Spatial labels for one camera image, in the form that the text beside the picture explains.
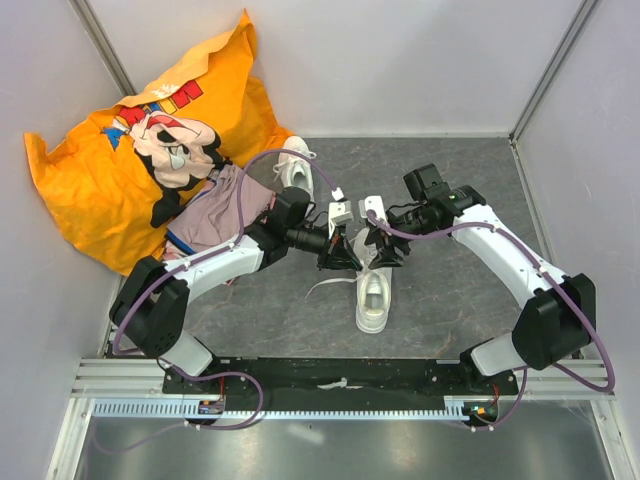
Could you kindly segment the white sneaker with laces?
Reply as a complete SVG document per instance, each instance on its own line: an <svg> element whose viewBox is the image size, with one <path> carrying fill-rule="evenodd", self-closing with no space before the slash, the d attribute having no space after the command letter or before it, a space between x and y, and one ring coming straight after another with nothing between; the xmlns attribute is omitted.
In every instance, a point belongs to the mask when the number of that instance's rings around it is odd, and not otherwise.
<svg viewBox="0 0 640 480"><path fill-rule="evenodd" d="M367 334L378 334L386 327L391 306L392 269L369 270L365 266L364 240L368 230L360 230L353 240L353 250L361 261L362 269L354 278L331 278L314 285L307 296L317 287L335 283L355 283L357 305L356 326Z"/></svg>

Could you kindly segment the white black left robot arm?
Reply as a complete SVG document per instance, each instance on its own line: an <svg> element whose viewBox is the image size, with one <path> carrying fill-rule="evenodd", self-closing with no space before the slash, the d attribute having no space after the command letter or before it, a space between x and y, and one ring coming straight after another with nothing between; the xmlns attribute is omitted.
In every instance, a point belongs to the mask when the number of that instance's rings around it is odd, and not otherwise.
<svg viewBox="0 0 640 480"><path fill-rule="evenodd" d="M145 357L168 364L196 392L211 392L220 378L218 360L184 328L193 300L266 269L290 249L316 255L320 269L360 269L346 238L346 225L354 218L350 202L337 196L322 226L307 220L309 204L305 191L287 187L241 235L219 246L167 263L151 256L138 261L109 311L117 337L127 337Z"/></svg>

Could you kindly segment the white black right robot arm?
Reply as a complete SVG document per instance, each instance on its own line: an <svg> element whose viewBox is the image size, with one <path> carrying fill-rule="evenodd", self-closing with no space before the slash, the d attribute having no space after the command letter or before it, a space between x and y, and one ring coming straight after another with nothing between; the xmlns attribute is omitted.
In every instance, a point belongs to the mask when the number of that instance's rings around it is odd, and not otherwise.
<svg viewBox="0 0 640 480"><path fill-rule="evenodd" d="M473 187L451 188L435 165L403 178L411 202L385 207L381 197L359 203L377 252L372 268L400 267L410 242L450 237L475 254L506 286L521 311L513 330L465 351L458 381L477 394L494 376L529 367L543 370L593 341L595 286L570 276L524 244Z"/></svg>

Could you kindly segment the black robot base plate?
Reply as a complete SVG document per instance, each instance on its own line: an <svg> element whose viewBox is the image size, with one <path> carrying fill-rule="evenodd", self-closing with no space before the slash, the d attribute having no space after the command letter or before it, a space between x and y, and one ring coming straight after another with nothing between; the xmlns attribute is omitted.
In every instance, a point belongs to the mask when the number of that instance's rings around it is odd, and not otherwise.
<svg viewBox="0 0 640 480"><path fill-rule="evenodd" d="M518 393L515 374L473 374L459 361L376 358L220 357L205 373L239 372L255 378L268 410L440 409L446 396L493 398ZM359 390L323 391L346 377Z"/></svg>

